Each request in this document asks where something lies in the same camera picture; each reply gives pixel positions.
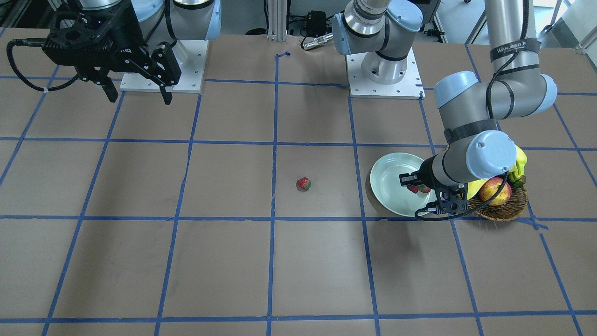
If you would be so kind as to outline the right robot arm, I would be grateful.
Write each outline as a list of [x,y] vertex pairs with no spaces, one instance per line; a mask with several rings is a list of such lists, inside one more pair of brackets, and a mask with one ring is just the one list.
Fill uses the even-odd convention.
[[[200,93],[219,0],[67,0],[42,44],[46,56],[115,102],[122,91]],[[117,89],[110,74],[122,74]]]

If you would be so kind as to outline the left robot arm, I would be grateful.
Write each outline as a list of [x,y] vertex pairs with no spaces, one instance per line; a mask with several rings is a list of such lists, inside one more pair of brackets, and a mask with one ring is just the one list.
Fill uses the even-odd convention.
[[[506,179],[516,161],[514,141],[497,121],[543,112],[558,94],[554,80],[540,72],[533,2],[486,0],[485,9],[493,76],[483,83],[473,72],[460,71],[435,85],[448,149],[400,176],[404,187],[423,185],[437,197],[414,212],[420,220],[422,213],[437,214],[436,221],[472,213],[467,183]],[[367,79],[390,85],[403,78],[422,13],[407,0],[352,0],[331,23],[338,53],[365,53],[361,69]]]

